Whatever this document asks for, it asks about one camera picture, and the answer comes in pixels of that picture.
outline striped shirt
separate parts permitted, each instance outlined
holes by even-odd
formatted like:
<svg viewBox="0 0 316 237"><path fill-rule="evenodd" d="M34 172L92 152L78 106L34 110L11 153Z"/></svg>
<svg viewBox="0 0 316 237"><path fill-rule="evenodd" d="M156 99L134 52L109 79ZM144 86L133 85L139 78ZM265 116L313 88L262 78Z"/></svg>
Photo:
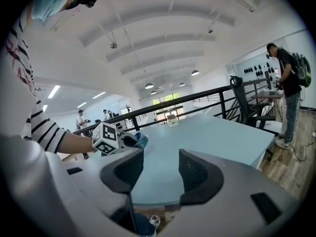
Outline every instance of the striped shirt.
<svg viewBox="0 0 316 237"><path fill-rule="evenodd" d="M36 97L33 70L28 56L29 47L23 38L26 17L26 10L24 10L21 17L12 26L2 52L4 52L5 59L12 70L25 85L26 90L30 90L37 99L32 113L24 125L22 137L37 141L45 151L57 153L66 131L45 115L42 103Z"/></svg>

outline person in striped shirt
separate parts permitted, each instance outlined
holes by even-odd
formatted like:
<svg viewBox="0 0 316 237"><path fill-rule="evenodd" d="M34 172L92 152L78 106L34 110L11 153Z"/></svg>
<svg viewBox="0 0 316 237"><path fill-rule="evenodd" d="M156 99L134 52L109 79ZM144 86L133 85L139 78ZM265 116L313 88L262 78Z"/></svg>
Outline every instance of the person in striped shirt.
<svg viewBox="0 0 316 237"><path fill-rule="evenodd" d="M34 0L16 20L4 42L1 56L6 59L7 64L11 66L11 69L34 97L36 97L36 88L33 70L28 56L29 47L25 42L23 32L30 20L44 21L48 16L67 8L73 8L78 4L79 0ZM80 154L95 151L91 138L73 135L61 129L56 122L48 118L39 99L26 120L22 137L37 141L45 151L53 153Z"/></svg>

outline black t-shirt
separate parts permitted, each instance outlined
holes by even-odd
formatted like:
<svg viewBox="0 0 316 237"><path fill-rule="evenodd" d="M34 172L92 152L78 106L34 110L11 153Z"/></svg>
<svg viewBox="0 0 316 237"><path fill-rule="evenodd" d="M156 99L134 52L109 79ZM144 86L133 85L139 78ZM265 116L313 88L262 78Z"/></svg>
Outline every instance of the black t-shirt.
<svg viewBox="0 0 316 237"><path fill-rule="evenodd" d="M285 51L283 48L279 48L277 50L276 56L277 56L278 61L280 63L281 75L283 75L283 66L285 68L285 66L287 64L290 64L293 70L295 69L295 63L294 63L292 56L287 51ZM301 91L301 87L299 85L299 80L298 80L297 76L295 74L293 74L292 72L287 77L287 79L284 80L282 86L283 86L284 94L285 94L286 98Z"/></svg>

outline dome pendant light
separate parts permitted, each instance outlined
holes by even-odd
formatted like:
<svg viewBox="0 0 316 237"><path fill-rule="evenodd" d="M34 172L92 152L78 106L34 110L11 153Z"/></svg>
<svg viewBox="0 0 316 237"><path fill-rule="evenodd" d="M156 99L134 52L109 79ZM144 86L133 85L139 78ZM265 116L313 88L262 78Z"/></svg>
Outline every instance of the dome pendant light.
<svg viewBox="0 0 316 237"><path fill-rule="evenodd" d="M191 73L192 76L196 76L196 75L198 75L198 74L199 74L199 71L198 71L198 70L193 70L192 73Z"/></svg>
<svg viewBox="0 0 316 237"><path fill-rule="evenodd" d="M145 89L150 89L152 87L154 87L154 85L152 83L148 83L146 84Z"/></svg>

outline desk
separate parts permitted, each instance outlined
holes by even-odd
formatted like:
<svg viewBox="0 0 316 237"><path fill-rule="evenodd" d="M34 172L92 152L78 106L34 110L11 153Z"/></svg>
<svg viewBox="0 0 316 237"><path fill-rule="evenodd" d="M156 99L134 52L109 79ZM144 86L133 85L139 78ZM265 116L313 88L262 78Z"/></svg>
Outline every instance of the desk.
<svg viewBox="0 0 316 237"><path fill-rule="evenodd" d="M274 135L250 126L209 115L179 120L179 125L146 127L149 137L144 150L144 170L131 195L134 205L177 204L184 193L178 171L179 149L239 161L258 168Z"/></svg>
<svg viewBox="0 0 316 237"><path fill-rule="evenodd" d="M263 102L263 100L267 99L268 102L270 103L271 106L271 110L272 109L272 103L274 103L274 107L275 107L275 113L274 116L276 115L276 111L278 112L280 118L281 118L281 122L282 122L282 118L283 118L283 113L282 113L282 102L280 101L280 106L278 105L278 100L281 100L281 96L278 95L277 93L270 93L269 91L261 91L258 92L256 95L251 96L250 98L252 99L259 99L259 102Z"/></svg>

